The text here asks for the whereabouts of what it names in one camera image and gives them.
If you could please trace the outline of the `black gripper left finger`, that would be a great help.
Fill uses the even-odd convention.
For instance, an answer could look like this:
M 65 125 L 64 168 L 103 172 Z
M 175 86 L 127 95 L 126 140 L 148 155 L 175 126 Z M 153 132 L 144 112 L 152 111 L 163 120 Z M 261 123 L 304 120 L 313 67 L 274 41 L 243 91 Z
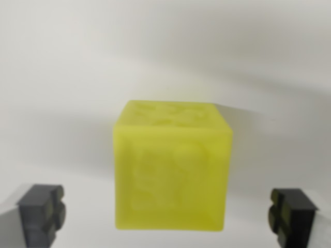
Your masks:
M 1 247 L 51 247 L 66 218 L 60 184 L 24 183 L 1 201 Z

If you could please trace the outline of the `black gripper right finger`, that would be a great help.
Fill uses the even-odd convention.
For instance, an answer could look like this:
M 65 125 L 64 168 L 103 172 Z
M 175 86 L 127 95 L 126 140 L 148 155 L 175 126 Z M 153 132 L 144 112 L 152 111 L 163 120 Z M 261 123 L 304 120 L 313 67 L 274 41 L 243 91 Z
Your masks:
M 280 247 L 330 247 L 330 199 L 313 190 L 274 188 L 268 223 Z

